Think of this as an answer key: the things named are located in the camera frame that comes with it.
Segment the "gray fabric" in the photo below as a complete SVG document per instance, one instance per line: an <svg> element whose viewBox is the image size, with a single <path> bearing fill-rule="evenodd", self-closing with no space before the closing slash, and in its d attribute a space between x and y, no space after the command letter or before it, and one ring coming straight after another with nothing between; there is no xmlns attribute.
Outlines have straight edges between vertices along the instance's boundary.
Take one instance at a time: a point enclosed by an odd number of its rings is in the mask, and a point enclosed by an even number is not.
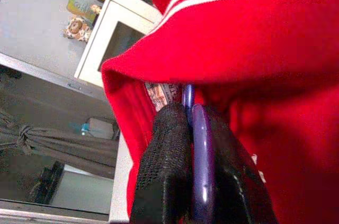
<svg viewBox="0 0 339 224"><path fill-rule="evenodd" d="M18 136L13 117L0 109L0 150L16 147Z"/></svg>
<svg viewBox="0 0 339 224"><path fill-rule="evenodd" d="M0 150L19 147L26 154L50 156L94 175L114 178L117 141L31 126L19 129L14 124L13 117L0 109Z"/></svg>
<svg viewBox="0 0 339 224"><path fill-rule="evenodd" d="M0 109L0 126L1 125L5 125L7 128L14 126L13 117L2 109Z"/></svg>

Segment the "white cabinet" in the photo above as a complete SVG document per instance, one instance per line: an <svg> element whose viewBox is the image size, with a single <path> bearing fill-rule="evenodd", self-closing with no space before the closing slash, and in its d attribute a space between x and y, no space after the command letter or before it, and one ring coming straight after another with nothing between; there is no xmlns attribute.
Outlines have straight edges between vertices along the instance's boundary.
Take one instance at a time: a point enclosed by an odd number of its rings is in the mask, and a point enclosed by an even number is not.
<svg viewBox="0 0 339 224"><path fill-rule="evenodd" d="M106 0L75 77L102 87L102 63L129 49L160 17L151 0Z"/></svg>

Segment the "red jacket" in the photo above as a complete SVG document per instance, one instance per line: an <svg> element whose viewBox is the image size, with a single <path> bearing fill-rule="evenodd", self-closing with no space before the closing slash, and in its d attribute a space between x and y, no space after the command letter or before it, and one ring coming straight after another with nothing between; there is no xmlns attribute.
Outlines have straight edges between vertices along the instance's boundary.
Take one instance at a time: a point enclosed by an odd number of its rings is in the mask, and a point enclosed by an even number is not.
<svg viewBox="0 0 339 224"><path fill-rule="evenodd" d="M102 66L133 168L151 139L144 82L194 83L258 155L280 223L338 223L339 0L153 0L162 21Z"/></svg>

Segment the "clothing label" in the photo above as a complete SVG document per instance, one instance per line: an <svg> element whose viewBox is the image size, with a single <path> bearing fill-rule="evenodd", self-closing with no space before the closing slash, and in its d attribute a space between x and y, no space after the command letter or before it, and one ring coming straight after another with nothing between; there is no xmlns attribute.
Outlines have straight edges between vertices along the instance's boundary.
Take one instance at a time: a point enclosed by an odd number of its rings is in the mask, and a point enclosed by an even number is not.
<svg viewBox="0 0 339 224"><path fill-rule="evenodd" d="M145 83L145 86L148 96L150 97L157 112L168 103L177 100L179 92L178 85Z"/></svg>

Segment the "figurine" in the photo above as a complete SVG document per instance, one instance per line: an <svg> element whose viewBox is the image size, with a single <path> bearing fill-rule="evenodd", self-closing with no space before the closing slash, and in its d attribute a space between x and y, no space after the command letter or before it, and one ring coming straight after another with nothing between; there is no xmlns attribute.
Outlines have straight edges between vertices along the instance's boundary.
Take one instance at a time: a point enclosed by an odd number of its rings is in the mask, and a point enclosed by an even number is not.
<svg viewBox="0 0 339 224"><path fill-rule="evenodd" d="M99 15L101 12L101 7L96 4L92 4L90 8L95 14Z"/></svg>
<svg viewBox="0 0 339 224"><path fill-rule="evenodd" d="M92 29L87 25L86 21L80 16L73 16L68 26L64 29L64 37L76 39L78 41L88 42Z"/></svg>

